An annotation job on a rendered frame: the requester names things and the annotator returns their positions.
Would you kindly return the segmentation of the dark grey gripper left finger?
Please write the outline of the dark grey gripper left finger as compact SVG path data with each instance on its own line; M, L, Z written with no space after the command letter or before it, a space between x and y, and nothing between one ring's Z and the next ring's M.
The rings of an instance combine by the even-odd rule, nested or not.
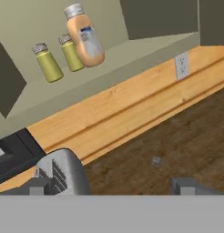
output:
M21 187L15 187L1 192L7 196L44 196L52 195L53 179L49 177L33 177Z

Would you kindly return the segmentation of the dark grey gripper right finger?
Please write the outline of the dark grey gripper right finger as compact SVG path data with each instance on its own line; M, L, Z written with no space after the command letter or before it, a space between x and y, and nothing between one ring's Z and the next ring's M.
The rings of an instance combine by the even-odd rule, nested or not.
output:
M173 195L224 195L224 192L200 185L190 177L173 177L170 186Z

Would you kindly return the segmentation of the olive green cabinet door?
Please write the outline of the olive green cabinet door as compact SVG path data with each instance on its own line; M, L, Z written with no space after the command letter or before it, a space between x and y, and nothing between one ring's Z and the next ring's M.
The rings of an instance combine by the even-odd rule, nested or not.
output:
M199 32L203 46L224 46L224 0L199 0Z
M7 117L26 86L26 81L0 42L0 113Z

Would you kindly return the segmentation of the green shaker with metal cap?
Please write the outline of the green shaker with metal cap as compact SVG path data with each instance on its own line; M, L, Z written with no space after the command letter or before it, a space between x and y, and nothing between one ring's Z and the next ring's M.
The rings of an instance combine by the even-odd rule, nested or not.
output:
M37 62L40 65L47 82L54 83L64 76L57 61L48 50L46 43L38 43L34 45L33 52L36 55Z
M76 46L72 41L70 35L69 34L61 35L58 38L58 41L61 45L69 70L71 72L76 72L82 69L84 65L82 64L81 60L77 55Z

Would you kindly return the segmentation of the olive green open cabinet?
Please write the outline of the olive green open cabinet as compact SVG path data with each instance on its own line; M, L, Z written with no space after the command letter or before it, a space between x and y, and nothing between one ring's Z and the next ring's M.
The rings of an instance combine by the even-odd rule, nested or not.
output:
M58 38L66 7L80 3L93 21L105 61L71 72ZM72 106L199 45L199 0L0 0L0 42L26 81L0 137ZM64 76L49 83L33 46L46 43Z

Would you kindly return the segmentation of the orange condiment bottle grey cap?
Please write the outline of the orange condiment bottle grey cap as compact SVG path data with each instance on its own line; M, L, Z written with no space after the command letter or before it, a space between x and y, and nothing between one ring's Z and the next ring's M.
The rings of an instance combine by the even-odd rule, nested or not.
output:
M68 6L64 13L67 18L66 28L76 45L76 52L83 65L86 67L100 65L105 59L105 50L81 4Z

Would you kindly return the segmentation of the small grey cube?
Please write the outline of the small grey cube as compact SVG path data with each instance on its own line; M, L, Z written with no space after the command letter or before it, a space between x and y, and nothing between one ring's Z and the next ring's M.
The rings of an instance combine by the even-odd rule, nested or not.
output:
M161 167L162 166L162 159L161 159L161 157L153 156L152 157L152 165L154 167Z

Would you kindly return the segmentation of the black appliance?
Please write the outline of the black appliance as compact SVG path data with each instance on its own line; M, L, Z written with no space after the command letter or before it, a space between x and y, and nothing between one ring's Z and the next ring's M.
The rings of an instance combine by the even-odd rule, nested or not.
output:
M31 133L23 128L0 139L0 184L33 167L45 151Z

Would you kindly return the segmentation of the grey metal toaster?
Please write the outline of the grey metal toaster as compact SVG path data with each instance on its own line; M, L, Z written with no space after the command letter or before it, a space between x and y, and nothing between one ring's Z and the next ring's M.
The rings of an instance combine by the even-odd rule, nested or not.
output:
M51 195L91 195L92 191L81 161L68 148L57 149L41 158L37 174L51 179Z

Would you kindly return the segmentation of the white wall outlet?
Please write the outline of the white wall outlet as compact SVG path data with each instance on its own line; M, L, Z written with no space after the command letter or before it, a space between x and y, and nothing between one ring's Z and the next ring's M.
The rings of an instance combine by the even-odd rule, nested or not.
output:
M184 52L175 57L176 77L181 80L189 75L188 52Z

